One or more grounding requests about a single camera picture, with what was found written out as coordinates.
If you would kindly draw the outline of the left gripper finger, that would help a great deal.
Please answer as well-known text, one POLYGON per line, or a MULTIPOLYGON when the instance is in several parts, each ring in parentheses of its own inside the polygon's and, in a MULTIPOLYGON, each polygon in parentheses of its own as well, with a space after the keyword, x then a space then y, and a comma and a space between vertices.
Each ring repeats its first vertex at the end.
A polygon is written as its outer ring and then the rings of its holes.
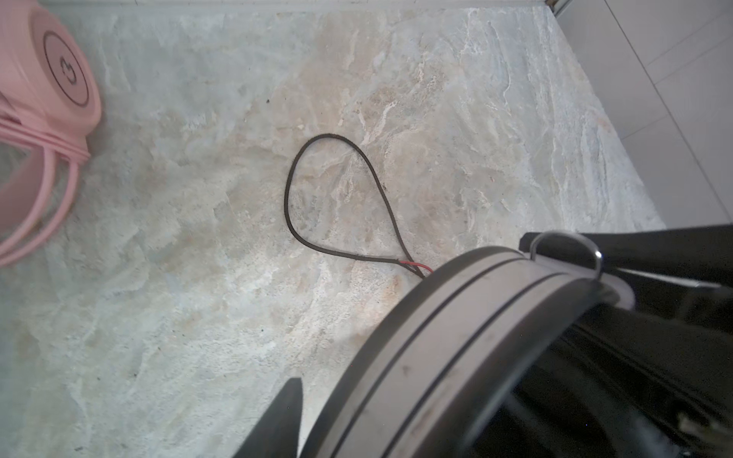
POLYGON ((302 412, 302 379, 290 378, 233 457, 296 458, 302 412))

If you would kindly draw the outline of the black white headphones with cable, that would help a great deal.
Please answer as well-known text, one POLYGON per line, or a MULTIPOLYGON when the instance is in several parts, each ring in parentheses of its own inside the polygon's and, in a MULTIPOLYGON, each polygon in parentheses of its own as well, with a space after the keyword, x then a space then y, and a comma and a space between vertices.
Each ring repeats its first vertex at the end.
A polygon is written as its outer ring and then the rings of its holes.
POLYGON ((404 264, 420 284, 303 456, 731 456, 730 226, 551 230, 404 264))

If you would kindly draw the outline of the pink headphones with cable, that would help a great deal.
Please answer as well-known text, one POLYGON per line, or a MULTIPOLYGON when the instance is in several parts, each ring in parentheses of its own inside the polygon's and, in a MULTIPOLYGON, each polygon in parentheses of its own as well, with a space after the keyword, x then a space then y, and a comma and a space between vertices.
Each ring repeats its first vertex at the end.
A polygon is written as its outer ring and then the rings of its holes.
POLYGON ((63 223, 101 114, 97 82, 67 28, 36 1, 2 2, 1 141, 27 154, 1 186, 3 266, 63 223))

